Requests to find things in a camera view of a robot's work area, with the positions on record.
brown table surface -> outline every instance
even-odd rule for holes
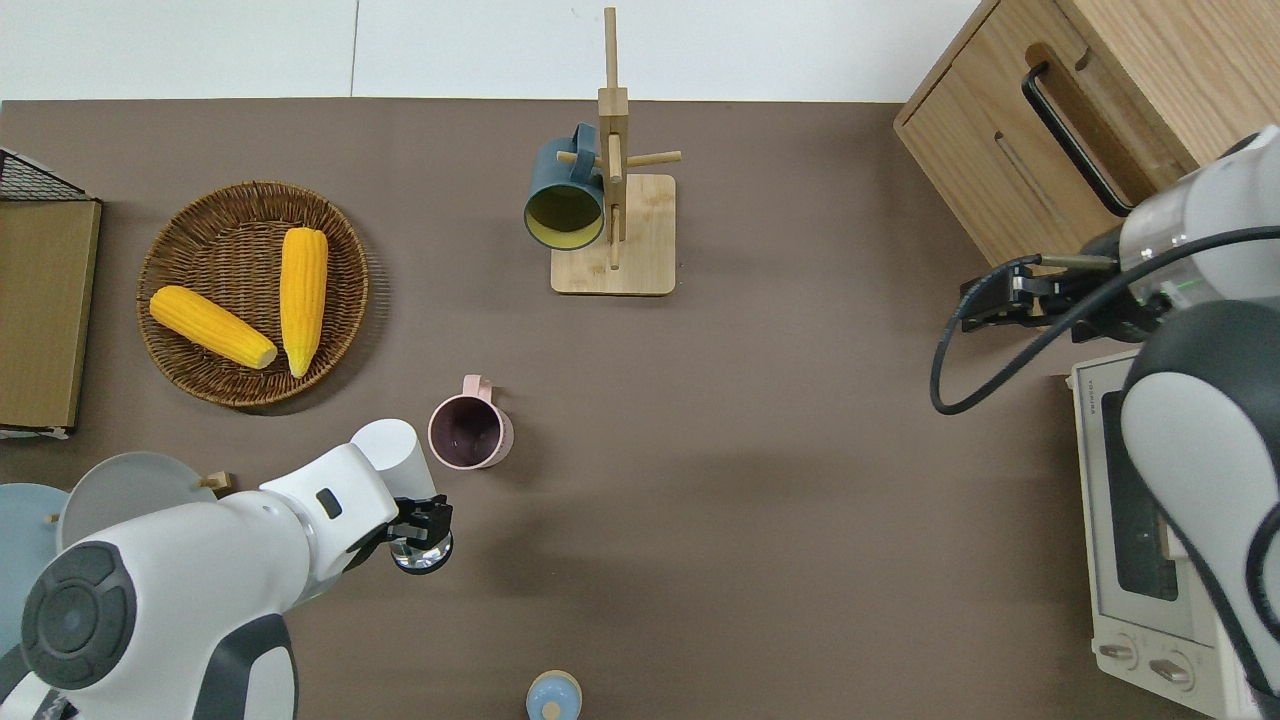
[[[81,427],[5,441],[0,482],[70,488],[131,450],[239,487],[366,421],[421,429],[466,373],[516,425],[452,471],[438,574],[385,553],[288,615],[300,717],[524,717],[563,667],[584,717],[1194,716],[1101,673],[1070,395],[1051,347],[957,418],[925,380],[984,263],[895,138],[896,105],[634,102],[632,151],[685,151],[678,286],[563,297],[520,220],[534,151],[594,102],[5,102],[0,142],[106,201]],[[246,179],[342,208],[374,292],[351,354],[268,413],[184,395],[134,318],[143,256]],[[965,337],[957,397],[1030,331]]]

wire rack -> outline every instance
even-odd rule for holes
[[[0,147],[0,200],[91,200],[83,190],[10,150]]]

pink mug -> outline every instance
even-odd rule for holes
[[[462,379],[462,393],[431,413],[426,427],[431,455],[454,470],[497,465],[511,452],[511,418],[493,404],[493,384],[480,375]]]

wooden cabinet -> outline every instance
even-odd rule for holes
[[[1033,87],[1135,205],[1280,123],[1280,3],[986,0],[895,129],[992,264],[1123,220],[1024,95],[1042,64]]]

wicker basket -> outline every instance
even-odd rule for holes
[[[262,370],[237,365],[151,318],[155,291],[180,284],[221,305],[280,342],[280,245],[293,227],[329,238],[320,347],[302,378],[289,374],[283,350]],[[151,246],[138,278],[138,325],[147,352],[183,391],[228,407],[261,407],[314,386],[351,347],[365,316],[369,266],[351,223],[310,190],[248,182],[214,191],[178,213]]]

